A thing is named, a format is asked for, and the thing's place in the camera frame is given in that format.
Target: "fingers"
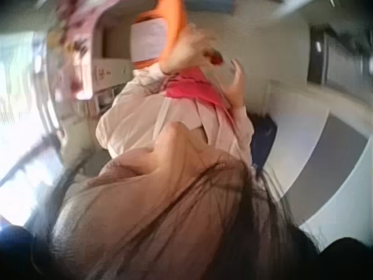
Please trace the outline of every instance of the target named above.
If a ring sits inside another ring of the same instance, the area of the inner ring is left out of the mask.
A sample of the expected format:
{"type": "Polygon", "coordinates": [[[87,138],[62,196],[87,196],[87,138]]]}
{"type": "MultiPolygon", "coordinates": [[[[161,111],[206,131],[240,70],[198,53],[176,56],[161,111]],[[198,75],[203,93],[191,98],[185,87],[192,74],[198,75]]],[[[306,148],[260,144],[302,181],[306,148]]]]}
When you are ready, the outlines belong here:
{"type": "Polygon", "coordinates": [[[234,71],[235,71],[236,74],[242,74],[242,73],[245,72],[241,63],[237,59],[233,59],[232,64],[234,66],[234,71]]]}

